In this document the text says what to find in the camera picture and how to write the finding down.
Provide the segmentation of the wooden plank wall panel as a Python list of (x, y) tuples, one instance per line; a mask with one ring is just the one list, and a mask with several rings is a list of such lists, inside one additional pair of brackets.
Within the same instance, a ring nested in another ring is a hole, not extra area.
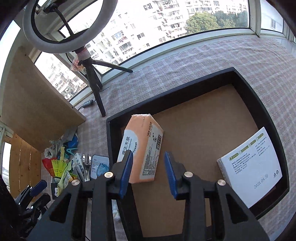
[(27, 186), (34, 187), (41, 181), (41, 152), (17, 134), (10, 140), (9, 185), (16, 198)]

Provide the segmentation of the white paper box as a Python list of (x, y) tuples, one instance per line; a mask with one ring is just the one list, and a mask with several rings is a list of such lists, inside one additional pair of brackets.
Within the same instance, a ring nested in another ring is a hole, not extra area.
[(264, 127), (217, 160), (224, 180), (250, 208), (282, 178), (278, 156)]

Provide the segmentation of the black storage tray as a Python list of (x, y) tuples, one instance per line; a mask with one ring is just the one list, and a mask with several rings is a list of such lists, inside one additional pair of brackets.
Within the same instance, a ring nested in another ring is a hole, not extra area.
[[(228, 68), (123, 110), (106, 121), (108, 154), (119, 155), (123, 129), (133, 114), (150, 113), (164, 129), (156, 180), (130, 184), (118, 210), (128, 240), (224, 240), (238, 234), (219, 207), (217, 159), (265, 127), (283, 177), (251, 206), (255, 218), (271, 211), (289, 192), (287, 161), (266, 107), (235, 68)], [(165, 153), (200, 181), (195, 198), (175, 200), (165, 170)]]

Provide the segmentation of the brown cardboard panel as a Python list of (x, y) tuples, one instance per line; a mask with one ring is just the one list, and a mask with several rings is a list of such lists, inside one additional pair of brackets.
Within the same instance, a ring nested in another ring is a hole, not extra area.
[(19, 47), (4, 86), (1, 121), (29, 145), (42, 152), (50, 141), (84, 123), (74, 108)]

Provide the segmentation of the metal clip tongs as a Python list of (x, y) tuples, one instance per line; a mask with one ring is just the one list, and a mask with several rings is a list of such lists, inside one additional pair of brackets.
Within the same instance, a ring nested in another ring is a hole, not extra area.
[(82, 164), (84, 168), (84, 181), (90, 181), (90, 173), (91, 173), (91, 162), (92, 158), (89, 154), (82, 154)]

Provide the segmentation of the yellow green shuttlecock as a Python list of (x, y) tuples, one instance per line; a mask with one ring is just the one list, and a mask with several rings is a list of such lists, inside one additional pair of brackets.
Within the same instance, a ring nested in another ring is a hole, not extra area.
[(65, 168), (67, 167), (67, 163), (57, 159), (52, 159), (51, 162), (55, 177), (61, 178)]

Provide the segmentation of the pink plaid tablecloth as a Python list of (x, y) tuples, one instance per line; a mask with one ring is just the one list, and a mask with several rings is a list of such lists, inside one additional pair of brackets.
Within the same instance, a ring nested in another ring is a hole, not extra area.
[(107, 116), (211, 73), (234, 67), (254, 89), (280, 136), (290, 178), (283, 200), (260, 219), (271, 240), (295, 214), (295, 45), (284, 39), (237, 37), (182, 48), (107, 84), (101, 96)]

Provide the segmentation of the blue face mask packet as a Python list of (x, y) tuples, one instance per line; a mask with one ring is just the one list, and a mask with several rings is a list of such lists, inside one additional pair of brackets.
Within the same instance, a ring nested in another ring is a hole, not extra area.
[(93, 155), (91, 163), (90, 178), (96, 179), (109, 171), (109, 158), (105, 156)]

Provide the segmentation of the orange tissue pack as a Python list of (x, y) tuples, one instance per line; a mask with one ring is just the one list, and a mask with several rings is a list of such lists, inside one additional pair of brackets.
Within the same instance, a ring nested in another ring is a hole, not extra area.
[(125, 152), (133, 152), (129, 183), (151, 182), (155, 178), (164, 131), (150, 114), (134, 114), (130, 118), (119, 149), (117, 161)]

